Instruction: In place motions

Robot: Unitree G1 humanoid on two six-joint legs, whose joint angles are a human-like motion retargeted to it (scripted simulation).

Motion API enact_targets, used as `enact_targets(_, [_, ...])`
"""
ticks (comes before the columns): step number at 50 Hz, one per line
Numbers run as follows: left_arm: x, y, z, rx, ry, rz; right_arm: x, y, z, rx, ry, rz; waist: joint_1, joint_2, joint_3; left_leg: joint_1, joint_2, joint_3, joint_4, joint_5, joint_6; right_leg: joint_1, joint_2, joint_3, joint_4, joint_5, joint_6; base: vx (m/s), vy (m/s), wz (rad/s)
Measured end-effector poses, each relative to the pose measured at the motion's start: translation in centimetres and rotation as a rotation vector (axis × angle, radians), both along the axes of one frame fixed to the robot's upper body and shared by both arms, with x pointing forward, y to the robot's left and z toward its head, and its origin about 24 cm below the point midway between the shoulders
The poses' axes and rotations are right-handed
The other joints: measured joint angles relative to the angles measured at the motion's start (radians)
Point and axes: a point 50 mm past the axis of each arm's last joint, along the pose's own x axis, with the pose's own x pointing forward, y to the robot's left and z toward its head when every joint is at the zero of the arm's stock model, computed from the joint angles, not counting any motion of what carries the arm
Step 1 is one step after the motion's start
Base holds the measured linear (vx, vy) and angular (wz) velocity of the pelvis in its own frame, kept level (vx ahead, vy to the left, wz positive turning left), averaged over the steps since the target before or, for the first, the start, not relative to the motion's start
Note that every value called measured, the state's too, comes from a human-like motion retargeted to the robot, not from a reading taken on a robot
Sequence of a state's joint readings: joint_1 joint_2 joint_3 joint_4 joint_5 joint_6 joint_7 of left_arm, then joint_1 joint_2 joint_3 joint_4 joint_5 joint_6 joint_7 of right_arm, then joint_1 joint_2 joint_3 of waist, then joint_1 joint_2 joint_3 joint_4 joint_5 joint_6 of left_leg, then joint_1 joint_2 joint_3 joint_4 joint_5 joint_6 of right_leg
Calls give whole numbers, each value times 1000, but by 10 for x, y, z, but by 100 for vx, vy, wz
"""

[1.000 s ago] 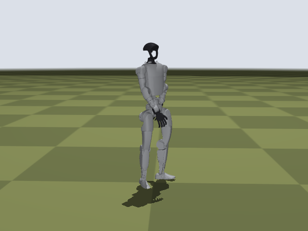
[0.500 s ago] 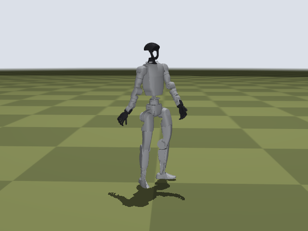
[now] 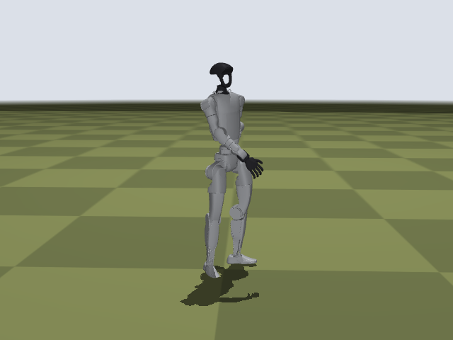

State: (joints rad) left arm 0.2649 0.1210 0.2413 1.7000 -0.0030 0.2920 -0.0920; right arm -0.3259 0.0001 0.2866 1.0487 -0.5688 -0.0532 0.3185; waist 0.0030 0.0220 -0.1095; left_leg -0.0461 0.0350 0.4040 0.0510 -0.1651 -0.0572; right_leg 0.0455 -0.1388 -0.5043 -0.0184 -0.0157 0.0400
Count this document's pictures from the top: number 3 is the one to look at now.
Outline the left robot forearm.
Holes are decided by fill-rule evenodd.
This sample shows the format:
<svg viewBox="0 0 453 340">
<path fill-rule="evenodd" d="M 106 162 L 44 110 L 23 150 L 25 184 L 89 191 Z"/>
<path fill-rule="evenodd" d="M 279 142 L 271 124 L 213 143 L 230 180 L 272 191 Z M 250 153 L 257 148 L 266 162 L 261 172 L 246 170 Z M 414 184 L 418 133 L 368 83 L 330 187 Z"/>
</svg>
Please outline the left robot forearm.
<svg viewBox="0 0 453 340">
<path fill-rule="evenodd" d="M 242 131 L 239 133 L 239 138 L 241 137 L 241 133 L 242 133 Z M 235 141 L 235 143 L 236 143 L 237 145 L 239 144 L 239 138 L 236 139 L 236 140 L 233 140 L 233 141 Z"/>
</svg>

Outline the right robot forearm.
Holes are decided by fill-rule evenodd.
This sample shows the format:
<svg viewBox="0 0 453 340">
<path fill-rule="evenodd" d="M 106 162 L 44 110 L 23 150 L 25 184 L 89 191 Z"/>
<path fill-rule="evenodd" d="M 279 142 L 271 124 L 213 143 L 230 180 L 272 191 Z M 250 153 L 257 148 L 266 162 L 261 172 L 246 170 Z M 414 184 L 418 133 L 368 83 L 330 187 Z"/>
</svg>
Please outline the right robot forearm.
<svg viewBox="0 0 453 340">
<path fill-rule="evenodd" d="M 235 143 L 228 135 L 226 136 L 221 128 L 217 128 L 214 131 L 214 136 L 217 138 L 217 141 L 222 145 L 225 146 L 228 150 L 231 150 L 233 155 L 240 156 L 243 160 L 246 158 L 247 153 L 242 150 L 242 148 Z"/>
</svg>

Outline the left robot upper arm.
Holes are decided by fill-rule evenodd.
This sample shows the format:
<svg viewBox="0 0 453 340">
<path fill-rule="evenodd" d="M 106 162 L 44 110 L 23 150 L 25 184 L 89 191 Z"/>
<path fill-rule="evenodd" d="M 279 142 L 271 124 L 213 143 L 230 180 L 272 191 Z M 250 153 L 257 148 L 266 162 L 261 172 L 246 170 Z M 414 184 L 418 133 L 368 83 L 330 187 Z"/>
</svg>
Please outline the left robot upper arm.
<svg viewBox="0 0 453 340">
<path fill-rule="evenodd" d="M 245 103 L 245 98 L 244 98 L 244 96 L 242 96 L 242 95 L 239 95 L 239 94 L 237 94 L 237 95 L 239 96 L 239 101 L 240 101 L 240 118 L 241 118 L 241 116 L 242 116 L 242 110 L 243 110 L 243 105 L 244 105 L 244 103 Z M 244 124 L 240 121 L 240 132 L 241 132 L 243 129 L 244 129 Z"/>
</svg>

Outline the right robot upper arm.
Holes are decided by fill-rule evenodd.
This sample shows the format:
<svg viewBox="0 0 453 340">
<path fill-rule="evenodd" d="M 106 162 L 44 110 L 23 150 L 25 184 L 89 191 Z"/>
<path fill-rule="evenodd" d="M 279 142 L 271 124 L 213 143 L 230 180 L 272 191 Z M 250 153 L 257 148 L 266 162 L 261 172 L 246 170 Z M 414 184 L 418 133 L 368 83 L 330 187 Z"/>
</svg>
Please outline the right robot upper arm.
<svg viewBox="0 0 453 340">
<path fill-rule="evenodd" d="M 226 129 L 223 127 L 219 127 L 219 119 L 217 116 L 217 112 L 215 110 L 216 106 L 217 106 L 217 103 L 215 101 L 214 96 L 203 100 L 200 104 L 202 111 L 205 113 L 207 122 L 209 123 L 213 136 L 214 136 L 214 131 L 217 128 L 221 128 L 223 130 L 224 134 L 227 135 Z"/>
</svg>

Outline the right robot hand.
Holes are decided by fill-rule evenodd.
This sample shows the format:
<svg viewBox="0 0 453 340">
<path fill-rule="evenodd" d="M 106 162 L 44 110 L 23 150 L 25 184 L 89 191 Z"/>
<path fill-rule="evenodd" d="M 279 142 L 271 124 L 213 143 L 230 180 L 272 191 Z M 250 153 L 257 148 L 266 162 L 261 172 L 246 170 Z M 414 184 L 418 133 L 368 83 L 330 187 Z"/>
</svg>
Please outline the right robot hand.
<svg viewBox="0 0 453 340">
<path fill-rule="evenodd" d="M 245 151 L 245 150 L 244 150 L 244 151 Z M 246 152 L 246 151 L 245 151 L 245 152 Z M 246 152 L 246 153 L 247 153 L 247 152 Z M 236 155 L 236 156 L 238 157 L 238 159 L 239 159 L 241 162 L 245 162 L 246 168 L 252 173 L 254 179 L 256 178 L 256 176 L 259 177 L 259 174 L 260 174 L 260 175 L 262 174 L 261 172 L 263 171 L 263 168 L 262 168 L 262 166 L 260 166 L 260 165 L 258 164 L 258 162 L 259 162 L 260 164 L 262 164 L 262 161 L 261 161 L 261 160 L 259 160 L 259 159 L 254 159 L 253 157 L 249 157 L 250 155 L 249 155 L 248 153 L 247 153 L 247 156 L 246 156 L 246 158 L 245 158 L 244 160 L 243 160 L 240 156 L 238 156 L 238 155 Z M 261 170 L 260 170 L 257 166 L 258 166 Z M 258 174 L 258 172 L 257 172 L 255 169 L 257 169 L 257 171 L 259 172 L 259 174 Z M 253 173 L 252 170 L 256 173 L 256 175 Z"/>
</svg>

